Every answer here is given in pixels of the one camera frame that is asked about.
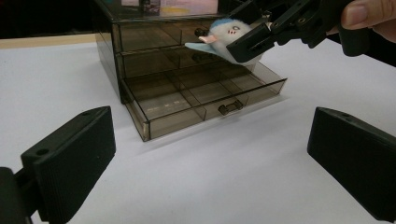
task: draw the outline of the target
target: drawer handle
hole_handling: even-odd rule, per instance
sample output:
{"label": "drawer handle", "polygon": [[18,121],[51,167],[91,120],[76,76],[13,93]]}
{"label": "drawer handle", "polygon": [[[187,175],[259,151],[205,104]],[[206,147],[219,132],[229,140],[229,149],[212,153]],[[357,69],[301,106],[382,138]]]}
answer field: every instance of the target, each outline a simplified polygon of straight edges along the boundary
{"label": "drawer handle", "polygon": [[239,100],[236,100],[232,104],[219,106],[219,112],[222,115],[227,115],[231,111],[236,110],[236,109],[241,110],[243,107],[244,107],[244,105],[242,105],[242,103]]}

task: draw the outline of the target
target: robotic arm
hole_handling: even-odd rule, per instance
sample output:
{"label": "robotic arm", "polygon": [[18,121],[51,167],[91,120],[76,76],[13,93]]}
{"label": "robotic arm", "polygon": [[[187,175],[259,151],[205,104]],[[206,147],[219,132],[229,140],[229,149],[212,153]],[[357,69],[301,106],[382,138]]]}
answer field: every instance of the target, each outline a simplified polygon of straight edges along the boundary
{"label": "robotic arm", "polygon": [[370,47],[367,28],[352,31],[340,24],[341,13],[351,0],[258,1],[247,0],[228,18],[251,24],[263,14],[271,15],[271,10],[277,6],[284,5],[287,9],[275,21],[261,23],[227,46],[239,63],[264,53],[275,42],[285,45],[291,39],[301,39],[312,49],[326,38],[326,32],[334,26],[338,27],[346,56],[359,56]]}

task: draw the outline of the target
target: dark background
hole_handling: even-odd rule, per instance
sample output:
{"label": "dark background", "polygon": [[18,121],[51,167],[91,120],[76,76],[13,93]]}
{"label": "dark background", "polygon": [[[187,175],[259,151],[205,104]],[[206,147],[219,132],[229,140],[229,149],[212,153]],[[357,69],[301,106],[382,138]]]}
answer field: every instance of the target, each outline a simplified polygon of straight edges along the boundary
{"label": "dark background", "polygon": [[[0,39],[92,33],[90,0],[0,0]],[[330,40],[338,42],[338,35]],[[396,66],[396,44],[370,33],[368,56]]]}

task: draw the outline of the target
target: screw hole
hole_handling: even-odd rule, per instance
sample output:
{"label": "screw hole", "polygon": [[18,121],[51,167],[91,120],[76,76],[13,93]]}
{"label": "screw hole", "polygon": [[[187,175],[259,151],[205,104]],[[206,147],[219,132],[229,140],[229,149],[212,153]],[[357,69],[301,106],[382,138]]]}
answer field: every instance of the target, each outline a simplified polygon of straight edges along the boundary
{"label": "screw hole", "polygon": [[39,149],[35,154],[36,154],[37,156],[44,156],[45,154],[47,154],[47,153],[49,153],[49,152],[50,152],[49,149],[47,149],[47,148],[42,148],[42,149]]}

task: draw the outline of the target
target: stuffed toy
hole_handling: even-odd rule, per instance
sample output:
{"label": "stuffed toy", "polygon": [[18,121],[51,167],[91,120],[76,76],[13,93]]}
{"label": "stuffed toy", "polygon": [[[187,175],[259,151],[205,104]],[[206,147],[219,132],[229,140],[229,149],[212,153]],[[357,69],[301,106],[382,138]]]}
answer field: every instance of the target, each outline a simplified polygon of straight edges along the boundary
{"label": "stuffed toy", "polygon": [[226,48],[227,45],[233,43],[250,30],[251,27],[244,22],[233,19],[220,19],[212,23],[207,36],[198,37],[204,43],[186,43],[185,46],[189,49],[197,49],[203,52],[216,54],[230,63],[242,65],[256,64],[262,57],[261,55],[248,62],[238,63]]}

